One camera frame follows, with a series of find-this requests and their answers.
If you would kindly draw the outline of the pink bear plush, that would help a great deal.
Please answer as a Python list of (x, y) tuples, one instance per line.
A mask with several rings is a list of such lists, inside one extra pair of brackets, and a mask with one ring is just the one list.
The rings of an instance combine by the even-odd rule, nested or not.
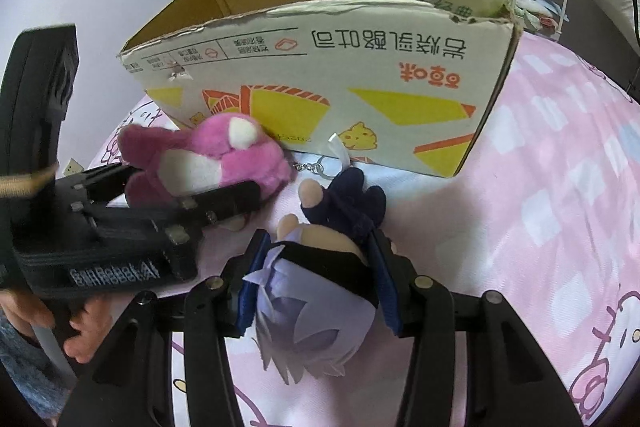
[(256, 182), (266, 200), (292, 180), (280, 145), (239, 113), (210, 116), (188, 130), (130, 124), (117, 143), (122, 161), (138, 169), (125, 187), (130, 206), (169, 204), (246, 181)]

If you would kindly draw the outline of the purple-haired doll plush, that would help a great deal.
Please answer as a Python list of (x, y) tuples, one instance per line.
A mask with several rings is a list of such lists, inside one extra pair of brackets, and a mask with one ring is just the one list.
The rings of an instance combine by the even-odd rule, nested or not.
[(378, 286), (367, 240), (386, 213), (381, 187), (349, 167), (328, 186), (299, 184), (299, 215), (283, 216), (265, 260), (245, 282), (257, 291), (256, 343), (285, 384), (340, 377), (375, 319)]

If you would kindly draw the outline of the pink hello kitty bedsheet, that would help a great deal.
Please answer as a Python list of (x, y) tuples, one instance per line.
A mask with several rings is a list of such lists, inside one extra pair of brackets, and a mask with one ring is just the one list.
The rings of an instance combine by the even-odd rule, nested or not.
[[(255, 228), (299, 210), (304, 170), (238, 233), (213, 229), (201, 275)], [(384, 232), (450, 291), (500, 291), (544, 349), (580, 419), (595, 426), (639, 358), (639, 105), (571, 50), (525, 34), (494, 110), (452, 179), (358, 166), (387, 196)], [(346, 376), (283, 384), (253, 327), (227, 340), (245, 426), (393, 426), (411, 339), (380, 310)]]

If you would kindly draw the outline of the open cardboard box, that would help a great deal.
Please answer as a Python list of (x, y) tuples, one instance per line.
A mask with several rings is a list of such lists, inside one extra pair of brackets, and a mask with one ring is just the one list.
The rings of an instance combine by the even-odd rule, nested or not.
[(451, 178), (521, 34), (416, 0), (174, 0), (119, 58), (180, 127), (244, 114), (287, 150), (338, 138), (352, 159)]

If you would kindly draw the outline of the wall socket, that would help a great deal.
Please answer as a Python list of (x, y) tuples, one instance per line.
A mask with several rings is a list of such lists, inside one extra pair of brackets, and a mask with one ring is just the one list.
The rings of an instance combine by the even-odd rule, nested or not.
[(73, 176), (73, 174), (81, 173), (84, 170), (83, 165), (79, 164), (76, 159), (70, 158), (62, 171), (62, 176)]

